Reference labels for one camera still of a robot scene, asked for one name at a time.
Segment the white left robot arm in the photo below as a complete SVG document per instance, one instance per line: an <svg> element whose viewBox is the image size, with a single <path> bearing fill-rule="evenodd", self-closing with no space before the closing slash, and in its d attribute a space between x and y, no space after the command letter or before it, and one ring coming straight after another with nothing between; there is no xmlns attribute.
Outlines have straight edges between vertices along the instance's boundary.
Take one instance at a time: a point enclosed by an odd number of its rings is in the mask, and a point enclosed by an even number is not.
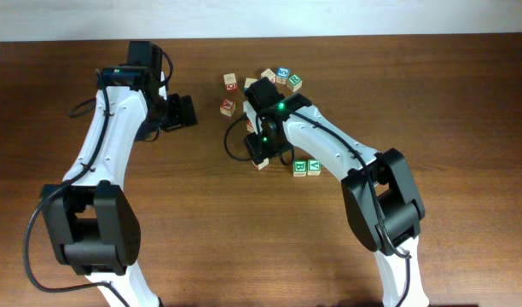
<svg viewBox="0 0 522 307"><path fill-rule="evenodd" d="M170 60L149 41L132 41L124 64L96 75L95 113L60 184L43 187L32 214L43 216L57 262L87 278L111 306L160 306L138 263L141 227L124 194L135 142L197 125L190 96L168 94Z"/></svg>

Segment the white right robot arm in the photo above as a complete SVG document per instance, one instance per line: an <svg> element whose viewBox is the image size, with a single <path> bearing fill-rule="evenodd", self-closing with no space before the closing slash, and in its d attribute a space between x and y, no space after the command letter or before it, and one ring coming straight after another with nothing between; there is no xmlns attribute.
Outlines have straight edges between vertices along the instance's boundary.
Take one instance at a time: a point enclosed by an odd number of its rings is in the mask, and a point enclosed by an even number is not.
<svg viewBox="0 0 522 307"><path fill-rule="evenodd" d="M352 233L374 254L385 306L428 306L418 264L421 220L426 211L405 157L384 153L347 136L312 102L285 97L267 78L245 91L245 115L253 133L245 139L255 164L293 148L316 159L341 184Z"/></svg>

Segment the green letter V block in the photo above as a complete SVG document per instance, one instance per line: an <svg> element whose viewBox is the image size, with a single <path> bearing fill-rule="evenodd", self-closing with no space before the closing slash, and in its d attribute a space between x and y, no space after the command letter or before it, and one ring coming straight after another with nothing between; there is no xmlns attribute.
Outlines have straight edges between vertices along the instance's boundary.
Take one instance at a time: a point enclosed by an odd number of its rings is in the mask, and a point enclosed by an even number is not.
<svg viewBox="0 0 522 307"><path fill-rule="evenodd" d="M307 165L308 176L319 176L322 172L322 164L316 159L309 159Z"/></svg>

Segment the plain face number block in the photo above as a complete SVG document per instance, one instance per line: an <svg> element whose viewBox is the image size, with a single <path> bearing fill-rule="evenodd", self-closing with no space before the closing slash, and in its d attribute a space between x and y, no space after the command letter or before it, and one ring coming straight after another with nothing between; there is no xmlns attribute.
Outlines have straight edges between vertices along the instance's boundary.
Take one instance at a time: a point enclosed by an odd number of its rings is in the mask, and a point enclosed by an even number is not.
<svg viewBox="0 0 522 307"><path fill-rule="evenodd" d="M264 167L266 167L269 164L270 160L268 158L263 159L259 164L254 164L254 167L260 171Z"/></svg>

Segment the green letter B block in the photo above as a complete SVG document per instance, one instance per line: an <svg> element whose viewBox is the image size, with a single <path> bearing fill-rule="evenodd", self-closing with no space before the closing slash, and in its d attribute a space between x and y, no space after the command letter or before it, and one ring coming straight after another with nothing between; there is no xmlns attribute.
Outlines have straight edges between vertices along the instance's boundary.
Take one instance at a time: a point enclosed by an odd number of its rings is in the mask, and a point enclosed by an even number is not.
<svg viewBox="0 0 522 307"><path fill-rule="evenodd" d="M305 177L308 173L308 162L306 160L295 160L293 162L293 175Z"/></svg>

